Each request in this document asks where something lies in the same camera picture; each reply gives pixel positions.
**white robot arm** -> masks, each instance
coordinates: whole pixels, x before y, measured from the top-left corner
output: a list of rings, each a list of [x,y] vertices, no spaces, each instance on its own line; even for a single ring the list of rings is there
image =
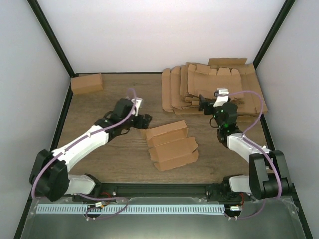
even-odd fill
[[[95,122],[94,126],[74,141],[52,152],[42,150],[36,157],[29,179],[30,183],[33,184],[42,168],[51,159],[58,156],[56,162],[41,175],[36,190],[51,201],[56,201],[65,194],[90,194],[96,186],[96,179],[93,176],[77,176],[68,173],[75,164],[93,150],[107,144],[116,136],[122,135],[123,130],[126,130],[127,133],[131,127],[148,128],[152,117],[148,114],[139,115],[142,101],[141,98],[131,100],[122,98],[117,101],[113,111],[107,112]],[[122,121],[129,114],[133,105],[135,108],[124,123],[108,129]]]
[[[270,159],[279,174],[282,194],[292,189],[288,167],[282,152],[271,151],[249,140],[237,126],[237,105],[230,102],[226,88],[217,89],[216,100],[207,100],[200,96],[199,110],[205,115],[213,115],[218,129],[217,137],[226,148],[236,152],[249,163],[249,176],[235,175],[227,177],[226,185],[231,192],[253,194],[257,199],[274,197],[279,185],[266,158]]]

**black metal frame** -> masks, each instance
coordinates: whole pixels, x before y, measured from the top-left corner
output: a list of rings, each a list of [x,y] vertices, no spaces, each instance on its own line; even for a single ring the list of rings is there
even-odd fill
[[[45,31],[47,37],[49,38],[52,46],[54,47],[55,51],[57,52],[61,62],[63,63],[65,69],[67,70],[70,77],[78,76],[79,74],[75,74],[66,55],[64,54],[64,51],[62,50],[56,36],[54,35],[54,32],[52,28],[50,27],[43,11],[41,10],[37,0],[27,0],[30,4],[35,16],[39,20],[43,30]],[[267,34],[266,39],[264,40],[258,54],[256,55],[256,58],[254,59],[254,66],[255,68],[258,67],[259,63],[261,62],[263,56],[265,55],[267,49],[269,48],[272,40],[274,39],[276,33],[278,32],[280,26],[282,25],[283,21],[285,20],[289,10],[293,6],[295,0],[286,0],[282,9],[280,10],[276,20],[274,21],[269,33]],[[161,72],[129,72],[125,74],[161,74]],[[53,150],[57,148],[60,136],[62,133],[62,129],[64,126],[64,122],[67,116],[67,112],[72,100],[72,91],[69,88],[66,99],[61,111],[61,115],[58,121],[58,125],[54,134],[53,142],[51,145],[51,149]],[[266,120],[264,115],[262,115],[260,119],[263,132],[266,138],[267,146],[270,150],[275,150],[275,146],[273,144],[273,141],[271,139],[271,135],[269,132],[269,129],[266,124]],[[118,195],[121,196],[127,196],[127,197],[138,197],[138,196],[195,196],[195,197],[206,197],[206,190],[209,187],[210,184],[104,184],[107,188],[114,187],[114,190],[116,190]],[[293,193],[291,194],[293,201],[295,205],[299,208],[299,218],[302,223],[305,235],[308,239],[312,239],[312,235],[308,226],[308,223],[306,221],[305,215],[303,213],[302,207],[300,205],[297,193],[295,190],[293,190]],[[18,239],[22,235],[23,227],[31,206],[32,198],[29,196],[27,199],[21,220],[19,222],[18,228],[16,230],[15,239]]]

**white wall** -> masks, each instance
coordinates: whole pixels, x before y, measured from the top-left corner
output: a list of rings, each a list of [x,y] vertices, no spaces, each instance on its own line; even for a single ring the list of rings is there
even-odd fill
[[[39,0],[75,72],[251,63],[284,0]]]
[[[0,231],[13,238],[36,154],[49,148],[69,76],[26,0],[0,7]]]
[[[319,1],[299,0],[257,68],[276,149],[319,238]]]

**wooden floor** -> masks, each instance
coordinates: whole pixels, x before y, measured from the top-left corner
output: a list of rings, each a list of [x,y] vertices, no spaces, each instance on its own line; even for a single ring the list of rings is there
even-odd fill
[[[71,170],[72,174],[90,173],[101,182],[110,183],[212,183],[220,182],[224,176],[248,173],[248,163],[218,142],[216,129],[209,126],[210,116],[177,116],[163,111],[161,75],[105,74],[103,81],[104,91],[73,95],[59,147],[86,132],[97,119],[113,109],[119,98],[126,96],[128,87],[134,87],[138,97],[144,99],[140,113],[153,116],[150,127],[186,121],[189,136],[195,136],[199,144],[199,159],[184,167],[159,172],[150,160],[146,142],[137,129],[131,129],[82,159]],[[250,124],[238,123],[238,126],[244,130]],[[259,145],[266,144],[260,124],[247,136]]]

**white cable track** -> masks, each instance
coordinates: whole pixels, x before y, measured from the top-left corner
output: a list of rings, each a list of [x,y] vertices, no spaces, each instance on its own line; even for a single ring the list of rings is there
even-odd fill
[[[114,214],[124,205],[107,205],[103,209],[92,209],[88,214]],[[36,214],[84,214],[88,205],[80,204],[39,204]],[[196,205],[128,205],[121,212],[123,215],[136,214],[193,214],[193,215],[224,215],[224,205],[196,204]]]

